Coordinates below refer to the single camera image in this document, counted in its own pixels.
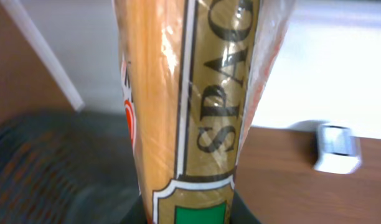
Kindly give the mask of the orange spaghetti packet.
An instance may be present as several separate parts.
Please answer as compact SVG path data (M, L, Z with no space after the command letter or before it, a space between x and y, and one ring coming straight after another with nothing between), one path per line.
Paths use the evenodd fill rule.
M294 1L113 3L148 223L229 223L235 175Z

